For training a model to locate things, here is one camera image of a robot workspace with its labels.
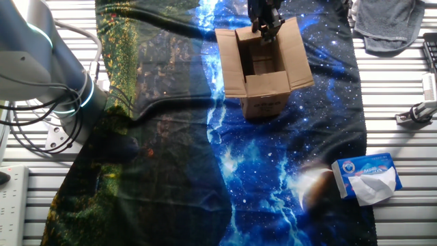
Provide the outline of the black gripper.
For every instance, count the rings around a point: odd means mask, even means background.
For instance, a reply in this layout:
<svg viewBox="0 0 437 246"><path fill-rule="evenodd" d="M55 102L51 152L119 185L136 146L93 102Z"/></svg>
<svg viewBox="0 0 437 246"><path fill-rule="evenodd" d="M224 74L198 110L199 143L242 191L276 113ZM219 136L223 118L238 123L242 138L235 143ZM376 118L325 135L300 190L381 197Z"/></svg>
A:
<svg viewBox="0 0 437 246"><path fill-rule="evenodd" d="M257 33L260 28L259 17L263 12L281 7L283 0L248 0L248 15L251 17L251 31ZM273 41L285 22L279 13L269 13L263 19L262 38L264 41Z"/></svg>

